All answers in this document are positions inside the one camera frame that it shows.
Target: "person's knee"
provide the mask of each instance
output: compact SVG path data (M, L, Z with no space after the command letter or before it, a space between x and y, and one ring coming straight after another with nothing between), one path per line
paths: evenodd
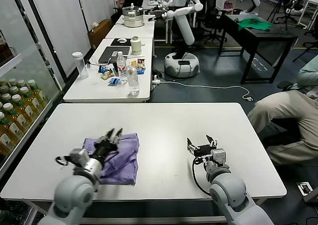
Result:
M257 113L265 113L269 114L277 109L277 103L270 101L270 100L261 100L255 103L255 107L253 109L254 112Z

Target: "white cable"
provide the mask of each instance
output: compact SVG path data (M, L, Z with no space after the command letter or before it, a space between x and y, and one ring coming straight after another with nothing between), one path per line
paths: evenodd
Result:
M247 91L247 94L244 94L242 96L242 98L244 100L248 100L248 98L246 96L248 96L250 94L249 90L245 87L242 87L242 86L229 86L229 87L214 87L214 86L201 86L201 85L185 85L185 84L182 84L182 83L179 83L179 82L160 82L160 83L175 83L175 84L179 84L179 85L182 85L182 86L185 86L185 87L206 87L206 88L218 88L218 89L229 89L229 88L235 88L235 87L238 87L238 88L241 88L241 89L244 89Z

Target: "person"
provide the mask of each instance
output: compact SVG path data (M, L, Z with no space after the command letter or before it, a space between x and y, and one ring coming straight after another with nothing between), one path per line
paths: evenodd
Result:
M266 151L272 162L286 165L318 158L318 56L299 71L291 90L262 99L248 114L257 133L273 119L284 118L297 120L300 140L268 147Z

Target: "water bottle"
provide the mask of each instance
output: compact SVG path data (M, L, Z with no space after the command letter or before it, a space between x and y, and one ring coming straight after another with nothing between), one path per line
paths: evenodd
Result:
M136 66L134 65L128 66L127 72L128 72L129 93L135 96L139 94L139 83L138 83L138 74L137 74Z
M127 83L126 59L123 56L123 52L121 51L118 51L117 67L118 67L118 75L120 77L119 83Z
M81 52L72 53L75 65L79 71L80 78L84 79L88 77L87 68L84 62L83 54Z

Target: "purple cloth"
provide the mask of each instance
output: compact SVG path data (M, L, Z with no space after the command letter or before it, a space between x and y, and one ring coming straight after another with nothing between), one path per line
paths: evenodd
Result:
M83 148L92 154L95 151L94 143L97 139L86 138ZM123 135L118 145L118 154L110 154L100 173L101 184L136 184L137 153L139 139L137 133Z

